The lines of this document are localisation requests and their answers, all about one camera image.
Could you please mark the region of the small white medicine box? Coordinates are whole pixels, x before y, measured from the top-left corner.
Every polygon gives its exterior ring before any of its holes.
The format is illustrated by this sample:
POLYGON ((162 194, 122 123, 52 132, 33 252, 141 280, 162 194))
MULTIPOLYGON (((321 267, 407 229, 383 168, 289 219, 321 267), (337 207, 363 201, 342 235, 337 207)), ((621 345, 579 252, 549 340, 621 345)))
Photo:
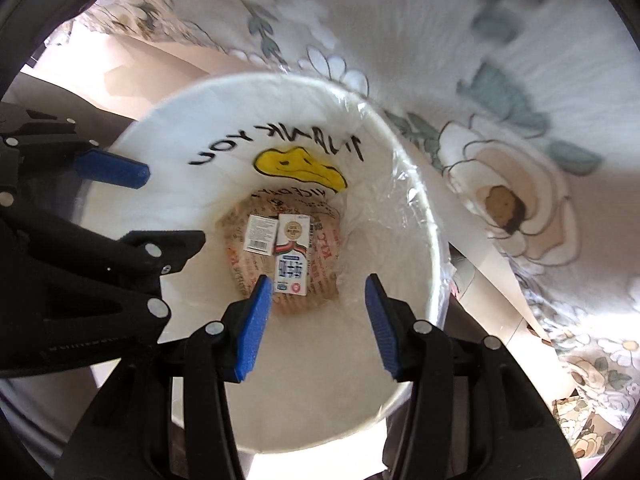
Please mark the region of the small white medicine box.
POLYGON ((278 219, 251 214, 244 234, 243 249, 252 254, 271 256, 278 235, 278 219))

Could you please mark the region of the white blue medicine box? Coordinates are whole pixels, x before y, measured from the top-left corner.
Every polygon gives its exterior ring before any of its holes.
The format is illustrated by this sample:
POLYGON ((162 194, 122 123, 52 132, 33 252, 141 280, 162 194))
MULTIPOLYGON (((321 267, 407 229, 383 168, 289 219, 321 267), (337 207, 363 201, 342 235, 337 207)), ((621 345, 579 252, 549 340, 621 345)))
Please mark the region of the white blue medicine box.
POLYGON ((276 257, 276 291, 293 296, 307 295, 310 247, 310 217, 280 214, 273 255, 276 257))

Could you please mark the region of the white trash bin with liner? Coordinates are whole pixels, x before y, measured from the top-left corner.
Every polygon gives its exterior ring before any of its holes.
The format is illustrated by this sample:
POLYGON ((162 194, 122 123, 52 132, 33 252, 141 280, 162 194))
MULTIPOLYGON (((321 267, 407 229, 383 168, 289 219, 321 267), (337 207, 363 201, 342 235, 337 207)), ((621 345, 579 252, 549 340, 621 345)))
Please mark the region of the white trash bin with liner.
POLYGON ((150 180, 137 191, 91 185, 84 228, 206 237, 163 278, 165 339, 271 281, 255 367, 227 391, 242 450, 308 448, 387 415, 404 387, 378 354, 367 278, 439 322, 448 255, 409 145, 377 107, 321 79, 228 75, 161 102, 113 151, 147 164, 150 180))

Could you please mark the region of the person's dark trousers leg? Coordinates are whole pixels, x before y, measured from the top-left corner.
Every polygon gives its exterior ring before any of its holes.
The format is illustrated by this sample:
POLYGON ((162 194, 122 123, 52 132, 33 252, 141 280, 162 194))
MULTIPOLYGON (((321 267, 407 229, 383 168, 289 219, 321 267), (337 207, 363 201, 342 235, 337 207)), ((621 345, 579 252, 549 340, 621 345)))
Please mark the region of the person's dark trousers leg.
POLYGON ((50 478, 97 392, 89 367, 1 379, 2 411, 22 445, 50 478))

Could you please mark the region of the brown paper bag in bin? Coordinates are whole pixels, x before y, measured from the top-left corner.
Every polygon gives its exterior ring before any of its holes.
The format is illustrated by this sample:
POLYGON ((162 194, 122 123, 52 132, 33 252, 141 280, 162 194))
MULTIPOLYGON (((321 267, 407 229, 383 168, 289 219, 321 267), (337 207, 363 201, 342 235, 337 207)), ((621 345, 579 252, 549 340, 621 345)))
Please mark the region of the brown paper bag in bin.
POLYGON ((258 278, 272 279, 272 310, 299 314, 338 298, 341 214, 304 188, 263 188, 217 222, 231 276, 243 297, 258 278))

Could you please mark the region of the floral bedspread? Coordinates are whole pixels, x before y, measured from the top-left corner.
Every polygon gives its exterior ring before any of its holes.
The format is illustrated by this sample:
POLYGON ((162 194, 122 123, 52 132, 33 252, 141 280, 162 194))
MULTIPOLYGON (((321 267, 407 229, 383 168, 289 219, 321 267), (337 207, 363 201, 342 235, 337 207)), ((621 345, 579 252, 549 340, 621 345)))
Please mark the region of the floral bedspread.
POLYGON ((483 223, 586 401, 639 407, 639 50, 610 0, 96 0, 98 32, 210 47, 381 104, 483 223))

